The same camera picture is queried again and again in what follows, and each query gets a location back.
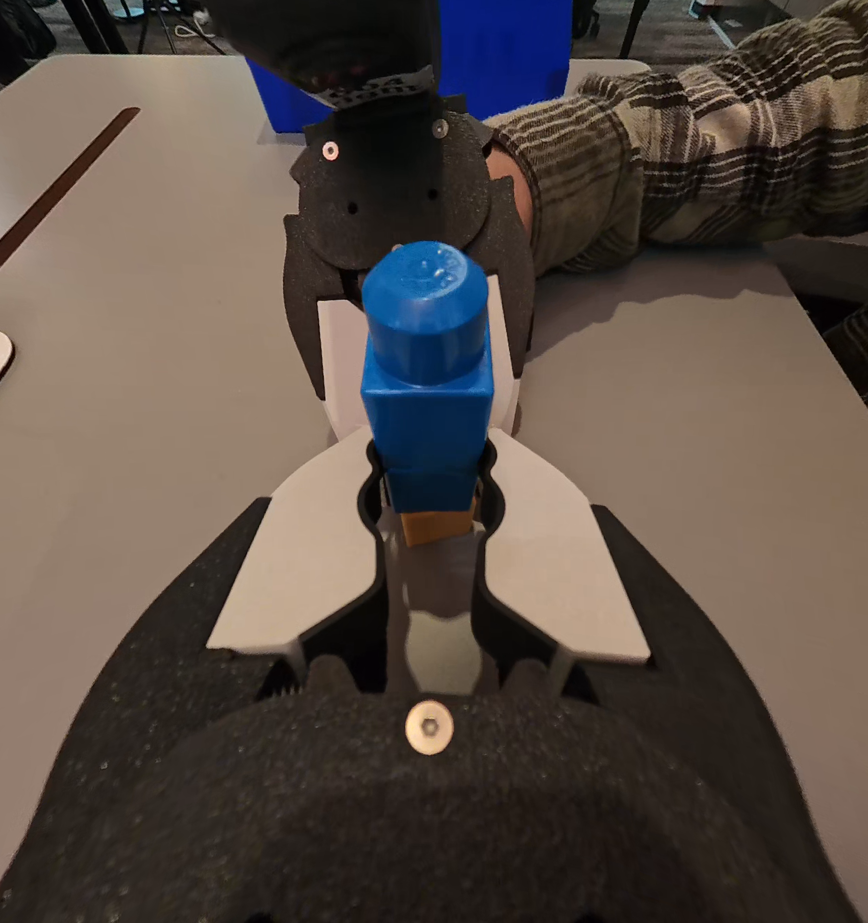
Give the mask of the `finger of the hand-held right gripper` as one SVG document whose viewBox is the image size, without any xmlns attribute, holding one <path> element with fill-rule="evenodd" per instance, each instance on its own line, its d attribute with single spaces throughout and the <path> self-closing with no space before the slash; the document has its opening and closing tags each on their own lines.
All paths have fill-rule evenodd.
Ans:
<svg viewBox="0 0 868 923">
<path fill-rule="evenodd" d="M 369 425 L 361 384 L 369 326 L 364 312 L 347 299 L 319 301 L 323 408 L 332 431 L 342 441 Z"/>
<path fill-rule="evenodd" d="M 520 380 L 514 376 L 509 338 L 496 274 L 487 276 L 487 317 L 493 377 L 493 398 L 488 426 L 513 435 L 519 409 Z"/>
</svg>

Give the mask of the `yellow toy block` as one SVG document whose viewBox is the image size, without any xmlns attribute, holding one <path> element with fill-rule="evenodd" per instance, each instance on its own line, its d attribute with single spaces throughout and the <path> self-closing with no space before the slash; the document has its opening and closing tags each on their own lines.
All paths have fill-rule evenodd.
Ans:
<svg viewBox="0 0 868 923">
<path fill-rule="evenodd" d="M 466 511 L 420 511 L 401 513 L 407 548 L 417 548 L 461 537 L 473 531 L 474 505 Z"/>
</svg>

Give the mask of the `person's right hand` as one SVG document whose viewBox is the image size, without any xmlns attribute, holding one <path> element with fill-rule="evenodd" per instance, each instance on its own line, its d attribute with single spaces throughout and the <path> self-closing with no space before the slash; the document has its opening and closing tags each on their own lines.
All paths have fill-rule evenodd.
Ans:
<svg viewBox="0 0 868 923">
<path fill-rule="evenodd" d="M 497 141 L 492 141 L 486 167 L 493 181 L 508 179 L 512 183 L 515 208 L 521 220 L 521 225 L 528 235 L 533 233 L 533 196 L 531 188 L 519 162 Z"/>
</svg>

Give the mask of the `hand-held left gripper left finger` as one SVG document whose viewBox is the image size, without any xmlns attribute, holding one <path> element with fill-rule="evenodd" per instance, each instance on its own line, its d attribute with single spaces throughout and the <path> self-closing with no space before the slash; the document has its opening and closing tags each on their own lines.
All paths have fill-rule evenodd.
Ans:
<svg viewBox="0 0 868 923">
<path fill-rule="evenodd" d="M 270 495 L 207 640 L 208 650 L 278 655 L 305 679 L 325 655 L 358 684 L 384 684 L 388 621 L 382 470 L 355 431 Z"/>
</svg>

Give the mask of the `blue plastic bin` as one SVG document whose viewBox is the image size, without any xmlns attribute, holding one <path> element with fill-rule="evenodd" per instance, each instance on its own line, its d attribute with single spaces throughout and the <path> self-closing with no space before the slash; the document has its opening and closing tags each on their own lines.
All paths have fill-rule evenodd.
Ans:
<svg viewBox="0 0 868 923">
<path fill-rule="evenodd" d="M 231 1 L 209 11 L 269 121 L 463 97 L 480 119 L 560 97 L 572 2 Z"/>
</svg>

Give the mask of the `person's right forearm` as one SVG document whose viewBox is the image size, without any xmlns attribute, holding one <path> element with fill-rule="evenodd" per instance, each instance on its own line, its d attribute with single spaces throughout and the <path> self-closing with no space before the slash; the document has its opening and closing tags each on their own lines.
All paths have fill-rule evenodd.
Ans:
<svg viewBox="0 0 868 923">
<path fill-rule="evenodd" d="M 590 75 L 490 119 L 526 179 L 537 275 L 647 247 L 868 232 L 868 1 L 789 19 L 676 75 Z"/>
</svg>

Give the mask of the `blue toy block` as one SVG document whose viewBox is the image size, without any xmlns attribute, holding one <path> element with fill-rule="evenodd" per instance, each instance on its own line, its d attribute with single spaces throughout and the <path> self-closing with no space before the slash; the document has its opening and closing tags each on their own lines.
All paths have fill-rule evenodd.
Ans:
<svg viewBox="0 0 868 923">
<path fill-rule="evenodd" d="M 477 462 L 494 398 L 485 272 L 438 241 L 395 248 L 362 287 L 360 395 L 391 469 Z"/>
<path fill-rule="evenodd" d="M 396 513 L 459 512 L 471 508 L 478 474 L 474 470 L 391 468 L 385 480 Z"/>
</svg>

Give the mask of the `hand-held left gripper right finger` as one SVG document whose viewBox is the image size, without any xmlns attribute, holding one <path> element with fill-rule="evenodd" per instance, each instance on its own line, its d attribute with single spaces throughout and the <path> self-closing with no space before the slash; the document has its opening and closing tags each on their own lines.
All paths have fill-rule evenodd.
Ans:
<svg viewBox="0 0 868 923">
<path fill-rule="evenodd" d="M 506 433 L 489 434 L 479 475 L 472 629 L 499 683 L 525 661 L 557 690 L 582 663 L 647 666 L 649 643 L 583 491 Z"/>
</svg>

